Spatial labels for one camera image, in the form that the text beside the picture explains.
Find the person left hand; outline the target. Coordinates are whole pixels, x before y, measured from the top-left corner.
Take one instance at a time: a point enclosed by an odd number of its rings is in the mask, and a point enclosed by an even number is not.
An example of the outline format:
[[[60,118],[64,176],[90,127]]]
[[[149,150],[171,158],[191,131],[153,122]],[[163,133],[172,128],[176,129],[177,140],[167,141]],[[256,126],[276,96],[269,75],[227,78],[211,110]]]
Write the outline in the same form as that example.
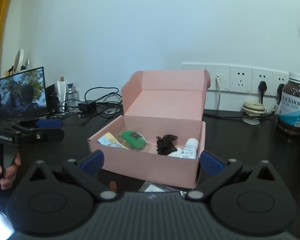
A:
[[[20,154],[17,153],[13,164],[2,171],[2,167],[0,166],[0,175],[3,174],[3,177],[0,180],[0,187],[2,190],[10,189],[16,179],[18,167],[21,165]]]

